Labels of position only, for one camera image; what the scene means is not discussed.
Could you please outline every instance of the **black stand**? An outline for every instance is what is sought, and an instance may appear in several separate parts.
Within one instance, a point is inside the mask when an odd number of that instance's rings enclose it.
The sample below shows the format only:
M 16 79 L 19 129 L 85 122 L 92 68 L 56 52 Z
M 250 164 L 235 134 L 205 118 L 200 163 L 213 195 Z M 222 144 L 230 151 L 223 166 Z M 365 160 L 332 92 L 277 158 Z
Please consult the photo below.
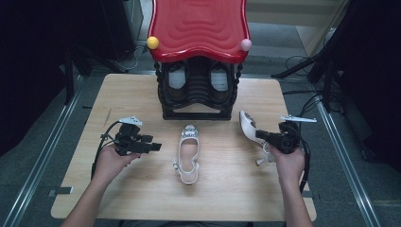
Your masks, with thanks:
M 165 120 L 230 120 L 237 95 L 237 84 L 241 77 L 242 64 L 237 67 L 231 63 L 214 61 L 196 56 L 184 61 L 163 62 L 162 67 L 155 62 L 158 96 Z M 176 89 L 169 85 L 169 74 L 182 68 L 185 84 Z M 212 71 L 221 70 L 226 75 L 225 91 L 218 91 L 212 85 Z M 217 112 L 183 113 L 179 109 L 200 103 Z
M 346 52 L 345 46 L 350 46 L 349 39 L 351 33 L 358 27 L 360 21 L 358 20 L 358 10 L 362 5 L 360 0 L 351 0 L 348 9 L 341 20 L 339 27 L 334 32 L 331 39 L 324 45 L 324 48 L 315 56 L 303 61 L 298 65 L 289 68 L 287 71 L 280 74 L 271 75 L 272 78 L 283 79 L 287 76 L 307 67 L 314 63 L 309 75 L 308 81 L 316 83 L 325 74 L 325 81 L 323 87 L 323 106 L 330 113 L 329 99 L 330 90 L 333 77 L 336 75 L 337 70 L 346 62 L 346 59 L 342 58 L 343 53 Z

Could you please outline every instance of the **person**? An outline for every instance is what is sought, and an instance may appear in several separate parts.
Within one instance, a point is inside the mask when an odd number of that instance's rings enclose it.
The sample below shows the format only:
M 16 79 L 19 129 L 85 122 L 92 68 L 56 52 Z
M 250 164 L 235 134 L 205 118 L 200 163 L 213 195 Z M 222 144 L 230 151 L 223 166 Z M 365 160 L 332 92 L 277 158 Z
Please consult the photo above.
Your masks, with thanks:
M 62 227 L 94 226 L 101 200 L 109 184 L 132 160 L 141 157 L 138 153 L 120 156 L 116 150 L 117 146 L 112 144 L 100 151 L 94 177 L 62 223 Z
M 93 179 L 61 227 L 94 225 L 96 214 L 108 185 L 125 166 L 129 165 L 134 159 L 140 158 L 140 154 L 137 153 L 120 156 L 115 152 L 116 149 L 116 145 L 109 145 L 100 151 Z M 307 213 L 305 202 L 299 189 L 299 181 L 305 166 L 304 153 L 299 148 L 296 148 L 294 152 L 284 154 L 272 145 L 270 145 L 270 152 L 274 155 L 277 164 L 287 227 L 312 226 L 312 221 Z
M 312 226 L 299 187 L 305 167 L 304 153 L 300 148 L 296 148 L 294 152 L 284 154 L 273 145 L 269 145 L 269 151 L 274 155 L 276 161 L 287 226 Z

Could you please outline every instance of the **yellow ball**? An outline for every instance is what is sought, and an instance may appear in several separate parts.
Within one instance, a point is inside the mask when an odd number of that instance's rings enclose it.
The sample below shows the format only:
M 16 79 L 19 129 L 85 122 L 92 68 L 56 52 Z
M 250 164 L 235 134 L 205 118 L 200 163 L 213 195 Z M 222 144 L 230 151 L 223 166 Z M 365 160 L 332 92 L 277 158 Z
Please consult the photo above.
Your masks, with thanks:
M 154 36 L 150 36 L 147 40 L 147 45 L 149 49 L 156 49 L 159 46 L 159 40 Z

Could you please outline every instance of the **white high heel shoe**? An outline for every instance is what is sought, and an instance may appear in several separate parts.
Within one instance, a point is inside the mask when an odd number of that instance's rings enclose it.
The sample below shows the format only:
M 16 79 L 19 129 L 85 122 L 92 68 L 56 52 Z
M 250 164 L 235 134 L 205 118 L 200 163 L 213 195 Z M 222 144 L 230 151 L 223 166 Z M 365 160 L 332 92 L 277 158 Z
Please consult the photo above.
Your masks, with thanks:
M 262 163 L 265 162 L 275 162 L 274 155 L 269 152 L 269 143 L 263 139 L 256 138 L 256 122 L 254 122 L 251 116 L 244 111 L 240 111 L 239 124 L 241 125 L 241 129 L 244 132 L 245 136 L 247 136 L 248 139 L 258 143 L 260 147 L 262 147 L 263 152 L 265 152 L 266 154 L 265 158 L 256 161 L 256 165 L 260 166 Z
M 200 165 L 196 163 L 199 156 L 200 145 L 198 130 L 193 125 L 187 125 L 183 129 L 179 149 L 178 164 L 173 158 L 173 166 L 180 173 L 181 180 L 185 184 L 192 184 L 198 179 Z

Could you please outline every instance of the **wooden table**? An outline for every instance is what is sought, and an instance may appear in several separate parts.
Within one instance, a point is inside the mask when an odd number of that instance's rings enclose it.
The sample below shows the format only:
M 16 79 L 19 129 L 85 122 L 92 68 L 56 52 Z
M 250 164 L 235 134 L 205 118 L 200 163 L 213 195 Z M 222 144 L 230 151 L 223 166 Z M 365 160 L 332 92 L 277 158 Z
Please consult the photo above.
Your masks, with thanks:
M 186 111 L 198 112 L 200 106 L 189 106 Z M 278 81 L 241 79 L 230 121 L 164 120 L 155 76 L 108 75 L 61 185 L 73 186 L 74 190 L 57 196 L 52 216 L 65 218 L 90 182 L 100 134 L 114 121 L 136 115 L 144 123 L 140 133 L 153 135 L 153 142 L 162 143 L 162 148 L 134 160 L 114 179 L 98 218 L 284 220 L 276 166 L 255 165 L 264 153 L 243 134 L 238 117 L 241 110 L 265 131 L 278 131 L 279 116 L 288 114 Z M 200 134 L 200 176 L 192 185 L 183 184 L 172 166 L 187 124 L 195 125 Z M 119 125 L 115 126 L 111 135 L 115 136 L 118 129 Z M 315 219 L 313 200 L 305 198 L 305 203 L 310 217 Z

